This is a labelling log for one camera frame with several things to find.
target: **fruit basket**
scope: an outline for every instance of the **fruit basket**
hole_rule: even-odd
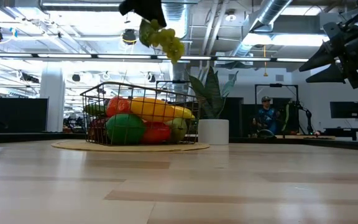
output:
[[[108,146],[193,144],[201,99],[118,82],[81,93],[86,141]]]

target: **man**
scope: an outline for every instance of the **man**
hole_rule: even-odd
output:
[[[262,129],[268,129],[277,133],[277,118],[280,116],[280,113],[276,109],[270,107],[271,99],[268,96],[262,98],[263,108],[258,111],[258,126]]]

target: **green apple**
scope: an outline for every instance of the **green apple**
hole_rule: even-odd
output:
[[[171,129],[170,142],[179,142],[183,140],[187,133],[187,124],[184,119],[175,118],[172,121],[165,122]]]

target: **computer screen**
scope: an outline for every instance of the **computer screen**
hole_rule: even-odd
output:
[[[358,102],[330,102],[331,118],[358,119]]]

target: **woven placemat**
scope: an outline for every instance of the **woven placemat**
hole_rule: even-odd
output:
[[[209,144],[194,143],[158,146],[103,146],[95,143],[86,142],[85,140],[70,140],[53,143],[52,147],[60,149],[98,152],[176,152],[206,149],[209,147]]]

